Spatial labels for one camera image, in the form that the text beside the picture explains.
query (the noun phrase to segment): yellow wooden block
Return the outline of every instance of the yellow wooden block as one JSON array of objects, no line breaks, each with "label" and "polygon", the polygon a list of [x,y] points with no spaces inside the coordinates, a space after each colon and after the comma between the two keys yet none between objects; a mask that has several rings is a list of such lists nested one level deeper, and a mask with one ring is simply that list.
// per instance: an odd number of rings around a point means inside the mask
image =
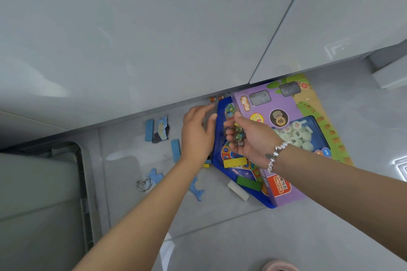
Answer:
[{"label": "yellow wooden block", "polygon": [[225,168],[244,166],[244,165],[247,165],[247,159],[245,157],[230,159],[230,160],[223,160],[223,166]]}]

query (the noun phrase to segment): green wooden block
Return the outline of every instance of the green wooden block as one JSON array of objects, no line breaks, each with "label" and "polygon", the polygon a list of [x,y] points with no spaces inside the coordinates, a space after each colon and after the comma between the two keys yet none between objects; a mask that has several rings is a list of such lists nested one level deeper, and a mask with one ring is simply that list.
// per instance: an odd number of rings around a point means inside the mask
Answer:
[{"label": "green wooden block", "polygon": [[258,192],[261,191],[261,183],[260,182],[253,181],[253,180],[250,180],[250,179],[246,179],[245,177],[238,176],[237,180],[236,180],[236,183],[238,185],[243,185],[243,186],[245,186],[247,188],[251,188],[252,190],[255,190],[255,191],[258,191]]}]

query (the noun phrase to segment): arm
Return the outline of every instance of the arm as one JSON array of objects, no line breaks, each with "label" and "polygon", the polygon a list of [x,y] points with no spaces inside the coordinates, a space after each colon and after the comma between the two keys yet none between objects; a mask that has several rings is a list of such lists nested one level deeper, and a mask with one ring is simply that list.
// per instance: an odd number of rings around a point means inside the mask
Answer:
[{"label": "arm", "polygon": [[[246,131],[243,147],[231,150],[267,168],[266,153],[283,141],[263,123],[235,115]],[[225,122],[233,126],[233,120]],[[226,134],[233,141],[233,129]],[[305,195],[407,261],[407,183],[364,171],[293,145],[280,152],[274,172]]]},{"label": "arm", "polygon": [[209,118],[206,131],[201,125],[212,108],[194,107],[185,115],[180,161],[86,254],[75,271],[151,270],[191,181],[212,150],[216,114]]}]

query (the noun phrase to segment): left hand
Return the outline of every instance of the left hand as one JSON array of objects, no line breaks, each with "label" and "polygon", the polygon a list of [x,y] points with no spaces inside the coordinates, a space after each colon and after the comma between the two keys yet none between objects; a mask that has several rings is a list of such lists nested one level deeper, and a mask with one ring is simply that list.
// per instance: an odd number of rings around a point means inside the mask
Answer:
[{"label": "left hand", "polygon": [[181,132],[181,161],[188,161],[188,163],[201,168],[211,153],[215,140],[216,117],[218,114],[212,114],[209,117],[206,130],[202,126],[202,121],[205,114],[213,107],[213,104],[195,106],[185,114]]}]

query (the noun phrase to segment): pink slipper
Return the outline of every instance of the pink slipper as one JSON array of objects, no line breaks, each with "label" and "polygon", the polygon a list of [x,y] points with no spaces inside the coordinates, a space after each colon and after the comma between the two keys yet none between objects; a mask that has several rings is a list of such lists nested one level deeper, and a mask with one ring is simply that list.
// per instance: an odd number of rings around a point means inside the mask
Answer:
[{"label": "pink slipper", "polygon": [[299,269],[287,261],[272,260],[268,262],[261,271],[299,271]]}]

